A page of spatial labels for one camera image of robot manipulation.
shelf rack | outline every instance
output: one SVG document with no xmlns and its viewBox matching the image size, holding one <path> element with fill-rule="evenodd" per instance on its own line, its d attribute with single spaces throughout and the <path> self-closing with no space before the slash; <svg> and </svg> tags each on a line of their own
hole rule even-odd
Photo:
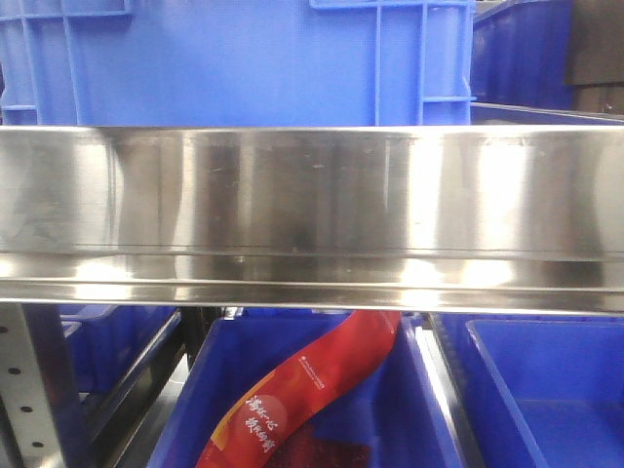
<svg viewBox="0 0 624 468">
<path fill-rule="evenodd" d="M 0 129 L 5 456 L 114 466 L 38 302 L 620 313 L 624 129 L 577 117 L 604 125 Z"/>
</svg>

blue storage bin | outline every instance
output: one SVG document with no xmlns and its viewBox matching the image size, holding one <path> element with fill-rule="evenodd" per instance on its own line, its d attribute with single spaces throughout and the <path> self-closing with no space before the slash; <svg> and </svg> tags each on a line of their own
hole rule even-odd
<svg viewBox="0 0 624 468">
<path fill-rule="evenodd" d="M 492 467 L 624 466 L 624 326 L 474 321 L 465 405 Z"/>
<path fill-rule="evenodd" d="M 572 0 L 508 0 L 475 18 L 473 93 L 481 102 L 570 109 Z"/>
<path fill-rule="evenodd" d="M 545 321 L 545 322 L 590 322 L 610 323 L 621 321 L 615 317 L 582 316 L 582 315 L 540 315 L 540 314 L 435 314 L 441 344 L 451 367 L 457 389 L 465 391 L 466 360 L 469 348 L 473 346 L 472 337 L 468 332 L 467 324 L 475 320 L 492 321 Z"/>
<path fill-rule="evenodd" d="M 469 123 L 474 0 L 2 0 L 7 124 Z"/>
<path fill-rule="evenodd" d="M 83 338 L 70 343 L 78 390 L 103 393 L 128 370 L 149 339 L 176 310 L 169 306 L 63 304 L 64 322 L 78 322 Z"/>
<path fill-rule="evenodd" d="M 147 466 L 194 467 L 220 419 L 249 388 L 345 317 L 215 322 Z M 312 418 L 316 437 L 370 446 L 371 468 L 463 466 L 415 343 L 420 323 L 404 318 L 379 370 Z"/>
</svg>

red snack package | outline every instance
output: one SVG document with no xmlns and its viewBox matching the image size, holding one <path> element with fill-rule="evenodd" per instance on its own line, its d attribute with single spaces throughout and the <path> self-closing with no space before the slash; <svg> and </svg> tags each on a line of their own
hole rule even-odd
<svg viewBox="0 0 624 468">
<path fill-rule="evenodd" d="M 196 468 L 263 467 L 297 428 L 379 367 L 400 321 L 399 312 L 356 311 L 294 353 L 221 419 Z"/>
</svg>

stainless steel shelf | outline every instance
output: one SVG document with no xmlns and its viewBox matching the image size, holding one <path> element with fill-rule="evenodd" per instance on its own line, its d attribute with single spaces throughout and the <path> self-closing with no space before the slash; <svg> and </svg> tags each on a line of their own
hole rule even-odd
<svg viewBox="0 0 624 468">
<path fill-rule="evenodd" d="M 0 129 L 7 301 L 619 312 L 624 129 Z"/>
</svg>

